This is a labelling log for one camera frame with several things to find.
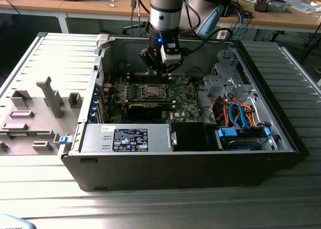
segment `blue cable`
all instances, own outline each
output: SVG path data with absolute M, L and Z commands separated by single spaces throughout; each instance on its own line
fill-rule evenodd
M 243 23 L 243 20 L 242 20 L 242 16 L 241 16 L 241 13 L 239 12 L 238 9 L 234 8 L 234 10 L 236 10 L 237 14 L 239 14 L 239 18 L 240 18 L 240 27 L 239 27 L 239 31 L 236 35 L 236 37 L 234 38 L 234 40 L 236 40 L 240 34 L 240 31 L 241 31 L 241 28 L 242 28 L 242 23 Z
M 236 102 L 232 103 L 232 104 L 230 105 L 230 108 L 229 108 L 229 117 L 230 117 L 231 122 L 232 122 L 238 129 L 241 128 L 241 126 L 240 126 L 237 122 L 235 122 L 234 119 L 233 119 L 232 110 L 233 110 L 233 107 L 234 107 L 235 105 L 239 106 L 239 108 L 240 108 L 241 120 L 242 120 L 242 123 L 243 123 L 244 127 L 247 128 L 248 130 L 251 129 L 251 126 L 249 125 L 249 123 L 247 122 L 247 120 L 246 120 L 246 118 L 245 118 L 245 114 L 244 114 L 243 107 L 242 107 L 240 104 L 236 103 Z

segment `green motherboard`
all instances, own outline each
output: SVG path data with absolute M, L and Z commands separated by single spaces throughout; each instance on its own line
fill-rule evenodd
M 109 85 L 105 96 L 109 123 L 169 123 L 201 122 L 201 113 L 195 102 L 195 86 L 188 77 L 173 77 L 167 83 L 129 82 L 120 78 Z M 132 117 L 130 109 L 140 111 Z M 144 113 L 155 113 L 156 118 L 144 118 Z

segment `blue clip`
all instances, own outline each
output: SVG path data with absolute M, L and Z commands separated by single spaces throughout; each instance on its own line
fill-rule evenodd
M 94 116 L 92 113 L 89 113 L 88 120 L 94 123 L 96 122 L 96 116 Z
M 72 142 L 72 136 L 61 136 L 59 138 L 58 144 L 60 145 L 69 145 Z
M 96 107 L 96 106 L 98 105 L 98 104 L 96 104 L 96 102 L 97 102 L 97 101 L 92 100 L 91 103 L 90 103 L 90 106 Z
M 264 132 L 265 132 L 266 136 L 268 136 L 268 137 L 271 135 L 271 131 L 269 128 L 265 128 Z
M 95 89 L 97 89 L 97 90 L 101 89 L 100 86 L 97 83 L 95 83 Z
M 237 132 L 235 128 L 230 128 L 230 127 L 220 127 L 217 130 L 219 137 L 237 137 Z
M 94 112 L 95 112 L 94 108 L 96 108 L 96 106 L 95 106 L 95 107 L 90 107 L 89 112 L 90 112 L 90 113 L 94 113 Z

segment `orange wire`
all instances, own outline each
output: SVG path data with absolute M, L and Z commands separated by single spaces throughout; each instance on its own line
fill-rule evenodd
M 248 120 L 249 120 L 249 122 L 250 122 L 250 126 L 253 127 L 253 124 L 252 124 L 252 121 L 251 121 L 250 116 L 247 114 L 246 117 L 248 118 Z
M 255 119 L 254 119 L 254 113 L 252 113 L 252 118 L 253 118 L 253 124 L 255 127 L 257 127 L 256 123 L 255 123 Z
M 228 117 L 228 112 L 227 112 L 227 109 L 226 109 L 226 105 L 224 105 L 223 111 L 224 111 L 224 116 L 225 116 L 225 126 L 228 126 L 229 123 L 230 123 L 230 121 L 229 121 L 229 117 Z

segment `power supply label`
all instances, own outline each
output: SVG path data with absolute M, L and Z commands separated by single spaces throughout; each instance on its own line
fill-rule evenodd
M 112 146 L 115 152 L 148 151 L 147 129 L 117 129 Z

